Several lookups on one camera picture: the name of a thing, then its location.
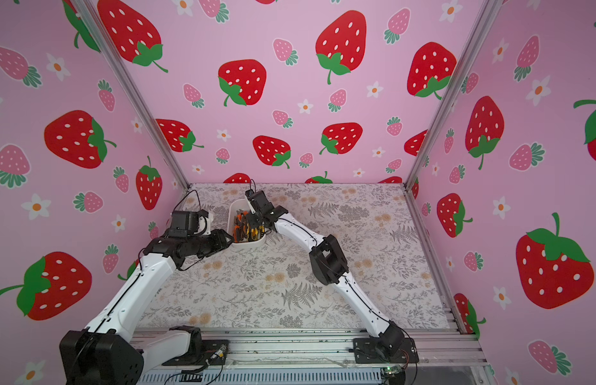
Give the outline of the yellow black handled pliers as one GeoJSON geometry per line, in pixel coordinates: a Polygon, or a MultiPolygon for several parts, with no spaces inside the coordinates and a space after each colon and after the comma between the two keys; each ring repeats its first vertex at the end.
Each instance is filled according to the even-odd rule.
{"type": "Polygon", "coordinates": [[[247,223],[247,240],[248,242],[257,242],[261,240],[265,234],[266,230],[264,225],[261,223],[255,223],[253,221],[249,221],[247,223]]]}

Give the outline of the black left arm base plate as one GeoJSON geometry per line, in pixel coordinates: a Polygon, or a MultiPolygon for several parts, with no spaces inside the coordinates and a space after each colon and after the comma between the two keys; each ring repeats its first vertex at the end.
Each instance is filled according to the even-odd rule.
{"type": "Polygon", "coordinates": [[[182,356],[170,359],[163,367],[178,367],[178,366],[221,366],[227,360],[227,352],[230,341],[227,339],[203,340],[195,348],[183,354],[182,356]]]}

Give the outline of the orange handled pliers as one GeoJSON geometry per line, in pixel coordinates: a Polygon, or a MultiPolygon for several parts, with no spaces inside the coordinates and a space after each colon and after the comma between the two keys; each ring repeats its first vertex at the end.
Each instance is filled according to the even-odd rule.
{"type": "Polygon", "coordinates": [[[243,211],[238,210],[234,219],[234,239],[236,243],[243,242],[245,238],[243,211]]]}

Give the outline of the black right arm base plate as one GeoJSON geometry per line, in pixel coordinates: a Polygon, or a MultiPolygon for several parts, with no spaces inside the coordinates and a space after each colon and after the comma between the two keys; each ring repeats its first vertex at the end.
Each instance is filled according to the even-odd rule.
{"type": "Polygon", "coordinates": [[[357,364],[418,364],[418,350],[411,338],[386,344],[380,338],[354,338],[352,353],[357,364]]]}

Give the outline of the white plastic storage box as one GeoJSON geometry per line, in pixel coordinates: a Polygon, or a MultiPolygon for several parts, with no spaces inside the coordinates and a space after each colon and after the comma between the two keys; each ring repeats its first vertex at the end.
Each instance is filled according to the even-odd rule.
{"type": "Polygon", "coordinates": [[[251,210],[250,210],[250,207],[249,207],[246,199],[236,200],[230,205],[229,217],[228,217],[228,222],[227,222],[228,234],[234,236],[234,219],[235,219],[235,215],[238,210],[243,211],[243,224],[244,224],[245,238],[244,238],[243,242],[240,242],[240,243],[236,243],[235,239],[234,239],[234,243],[232,244],[232,247],[237,250],[246,250],[246,249],[253,249],[253,248],[263,246],[266,241],[266,234],[261,240],[259,240],[257,242],[248,242],[248,240],[247,240],[246,233],[247,233],[248,221],[246,219],[246,214],[248,211],[251,211],[251,210]]]}

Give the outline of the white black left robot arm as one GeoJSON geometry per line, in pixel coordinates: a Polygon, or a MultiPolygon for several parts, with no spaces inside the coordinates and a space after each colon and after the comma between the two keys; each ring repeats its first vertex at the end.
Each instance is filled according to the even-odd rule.
{"type": "Polygon", "coordinates": [[[141,346],[131,340],[144,311],[186,258],[207,258],[234,239],[223,229],[190,234],[168,229],[143,250],[139,267],[109,304],[83,330],[70,330],[60,341],[68,384],[135,384],[151,369],[184,357],[205,355],[197,327],[173,327],[141,346]]]}

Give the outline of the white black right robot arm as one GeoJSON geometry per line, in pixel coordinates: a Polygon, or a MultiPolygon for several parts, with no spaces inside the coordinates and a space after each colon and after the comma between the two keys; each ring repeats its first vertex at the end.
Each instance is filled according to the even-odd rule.
{"type": "Polygon", "coordinates": [[[374,355],[385,362],[395,359],[410,361],[410,341],[405,331],[380,311],[360,288],[349,270],[341,245],[333,235],[323,236],[297,221],[282,206],[257,208],[249,204],[249,221],[262,225],[300,245],[308,252],[312,273],[325,286],[334,290],[349,304],[375,344],[374,355]]]}

